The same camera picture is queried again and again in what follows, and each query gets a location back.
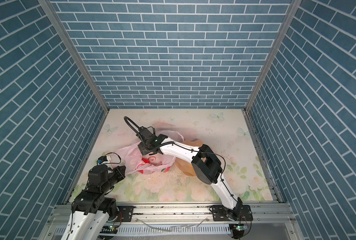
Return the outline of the pink plastic bag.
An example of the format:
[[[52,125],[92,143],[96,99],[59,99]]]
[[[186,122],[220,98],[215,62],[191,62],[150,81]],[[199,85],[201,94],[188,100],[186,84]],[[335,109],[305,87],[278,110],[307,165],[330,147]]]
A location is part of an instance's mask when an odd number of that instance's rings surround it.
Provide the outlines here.
[[[138,148],[139,143],[141,141],[137,140],[131,145],[115,151],[121,157],[122,164],[126,167],[126,176],[131,174],[150,175],[169,171],[176,157],[159,153],[156,155],[142,155]]]

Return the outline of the peach lotus shaped bowl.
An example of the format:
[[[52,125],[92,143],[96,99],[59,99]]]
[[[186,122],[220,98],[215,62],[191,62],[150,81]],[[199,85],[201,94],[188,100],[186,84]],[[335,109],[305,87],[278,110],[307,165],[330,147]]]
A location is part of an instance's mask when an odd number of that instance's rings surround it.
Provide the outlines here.
[[[202,140],[195,139],[194,141],[185,140],[183,144],[194,147],[201,147],[203,145]],[[188,163],[182,159],[176,158],[175,167],[178,168],[187,177],[196,177],[195,170],[191,163]]]

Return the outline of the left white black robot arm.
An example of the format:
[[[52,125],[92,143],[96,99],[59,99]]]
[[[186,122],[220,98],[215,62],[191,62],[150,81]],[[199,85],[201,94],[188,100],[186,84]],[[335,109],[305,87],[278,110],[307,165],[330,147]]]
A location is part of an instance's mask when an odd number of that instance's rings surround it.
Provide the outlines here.
[[[96,240],[106,222],[122,217],[117,202],[107,198],[114,185],[125,179],[125,166],[98,165],[88,172],[85,189],[74,199],[63,240]]]

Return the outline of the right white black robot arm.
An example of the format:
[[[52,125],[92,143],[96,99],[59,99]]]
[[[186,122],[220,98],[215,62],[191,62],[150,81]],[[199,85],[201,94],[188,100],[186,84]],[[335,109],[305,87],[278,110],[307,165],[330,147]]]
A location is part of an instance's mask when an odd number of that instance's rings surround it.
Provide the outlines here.
[[[219,160],[220,155],[215,154],[207,145],[193,147],[176,142],[166,135],[156,135],[149,129],[140,127],[136,136],[141,140],[138,145],[141,154],[164,154],[176,157],[191,164],[197,178],[213,188],[222,204],[210,207],[215,222],[253,220],[251,207],[243,204],[242,200],[233,193],[224,179],[224,167]]]

